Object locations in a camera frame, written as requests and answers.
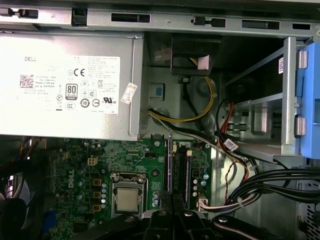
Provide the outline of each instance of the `blue drive bracket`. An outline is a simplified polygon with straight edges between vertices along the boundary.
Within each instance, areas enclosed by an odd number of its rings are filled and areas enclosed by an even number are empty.
[[[306,126],[300,150],[305,158],[320,159],[320,42],[304,50],[308,52],[308,61],[302,78],[301,115],[306,118]]]

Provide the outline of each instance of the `dell logo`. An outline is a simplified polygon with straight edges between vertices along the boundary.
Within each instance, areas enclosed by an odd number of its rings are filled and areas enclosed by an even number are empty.
[[[68,179],[68,188],[74,188],[74,181],[75,181],[75,170],[69,171],[69,179]]]

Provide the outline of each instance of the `cable bundle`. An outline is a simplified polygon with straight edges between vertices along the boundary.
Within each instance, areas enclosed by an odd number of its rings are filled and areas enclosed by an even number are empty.
[[[276,186],[265,182],[274,181],[299,181],[316,180],[320,181],[319,169],[281,169],[262,172],[250,177],[241,183],[229,196],[226,204],[233,204],[238,198],[245,198],[251,194],[277,193],[283,197],[300,203],[320,203],[320,190],[306,191]]]

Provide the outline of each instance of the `qr code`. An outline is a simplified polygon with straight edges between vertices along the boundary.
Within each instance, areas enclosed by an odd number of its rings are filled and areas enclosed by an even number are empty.
[[[33,89],[34,88],[34,75],[20,74],[20,88]]]

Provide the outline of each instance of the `motherboard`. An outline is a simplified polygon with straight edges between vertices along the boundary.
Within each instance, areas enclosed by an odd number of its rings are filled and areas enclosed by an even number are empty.
[[[68,240],[121,214],[141,218],[159,209],[159,193],[168,189],[166,140],[58,141],[47,173],[57,218],[51,240]],[[187,209],[195,209],[198,194],[210,197],[211,148],[192,140],[173,146],[173,190],[182,193]]]

